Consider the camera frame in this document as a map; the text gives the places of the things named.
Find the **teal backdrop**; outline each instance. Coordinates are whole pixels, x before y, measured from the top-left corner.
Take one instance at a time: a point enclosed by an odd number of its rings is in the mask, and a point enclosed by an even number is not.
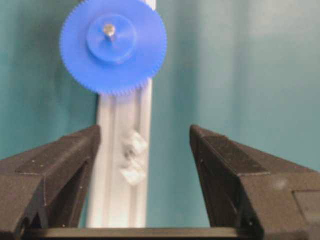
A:
[[[158,0],[149,227],[204,227],[189,127],[320,170],[320,1]]]
[[[209,226],[191,124],[319,171],[320,2],[157,2],[168,54],[153,86],[147,225]],[[95,123],[97,96],[59,55],[76,3],[0,0],[1,159]]]
[[[77,3],[0,0],[0,159],[95,124],[96,95],[72,80],[59,53]]]

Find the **gear teeth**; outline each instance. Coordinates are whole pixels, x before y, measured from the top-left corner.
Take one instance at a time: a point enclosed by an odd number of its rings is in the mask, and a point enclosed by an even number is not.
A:
[[[109,1],[112,4],[115,4],[115,0],[104,0],[104,1]],[[124,4],[126,1],[127,0],[117,0],[117,4],[122,4],[123,6],[126,6],[126,4]],[[135,4],[136,4],[138,9],[141,7],[141,5],[143,5],[143,7],[147,6],[149,11],[152,11],[153,13],[155,13],[157,15],[157,16],[152,16],[152,14],[151,14],[150,16],[154,17],[155,19],[157,17],[159,17],[160,21],[159,20],[155,20],[155,21],[160,22],[159,29],[157,31],[160,32],[158,37],[160,39],[162,39],[162,46],[158,46],[158,48],[161,49],[161,54],[159,54],[158,57],[156,58],[156,61],[154,62],[154,67],[152,67],[150,69],[144,69],[145,78],[140,79],[140,80],[135,80],[134,82],[129,81],[126,84],[124,84],[123,87],[119,87],[119,86],[113,86],[110,88],[105,87],[102,90],[102,89],[100,89],[99,86],[91,84],[90,81],[88,81],[86,79],[83,80],[80,77],[81,72],[79,72],[78,69],[72,68],[72,62],[73,62],[74,58],[73,58],[73,56],[71,56],[71,57],[69,56],[68,46],[70,46],[70,44],[67,45],[66,41],[65,41],[66,40],[66,33],[68,33],[68,31],[70,30],[70,25],[68,25],[68,24],[72,18],[79,18],[78,11],[80,10],[80,8],[86,8],[86,5],[87,5],[87,6],[90,6],[90,7],[88,7],[88,9],[89,9],[88,11],[91,11],[91,7],[94,6],[96,3],[97,4],[101,3],[101,0],[84,0],[83,2],[79,3],[77,6],[75,6],[73,8],[73,10],[69,14],[69,16],[66,18],[66,21],[62,26],[61,33],[60,33],[59,49],[60,49],[62,61],[64,62],[64,65],[65,65],[67,71],[70,73],[70,75],[77,82],[79,82],[85,88],[87,88],[95,93],[102,94],[102,95],[124,96],[124,95],[130,95],[139,89],[145,88],[149,82],[149,78],[153,78],[157,74],[157,72],[160,70],[161,66],[164,63],[164,60],[166,58],[167,48],[168,48],[168,43],[167,43],[168,38],[167,38],[167,34],[166,34],[166,27],[165,27],[165,24],[163,22],[162,17],[156,11],[152,10],[152,8],[148,4],[143,3],[139,0],[130,0],[130,4],[133,4],[133,6],[135,6]],[[88,51],[86,49],[86,47],[87,47],[87,44],[86,44],[86,42],[84,42],[83,49]]]

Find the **clamp jaw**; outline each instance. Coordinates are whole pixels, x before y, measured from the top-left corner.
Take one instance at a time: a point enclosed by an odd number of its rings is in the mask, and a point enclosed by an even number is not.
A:
[[[212,227],[248,228],[264,240],[319,239],[319,172],[198,126],[190,142]]]
[[[0,162],[0,239],[317,240],[320,174],[192,126],[190,144],[212,228],[75,229],[98,126]]]
[[[0,239],[77,227],[99,144],[93,126],[0,161]]]

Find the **metal screw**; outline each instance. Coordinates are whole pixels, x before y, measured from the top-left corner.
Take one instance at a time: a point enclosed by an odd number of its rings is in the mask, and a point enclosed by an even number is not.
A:
[[[107,24],[104,26],[103,32],[107,37],[113,39],[116,35],[116,27],[113,24]]]

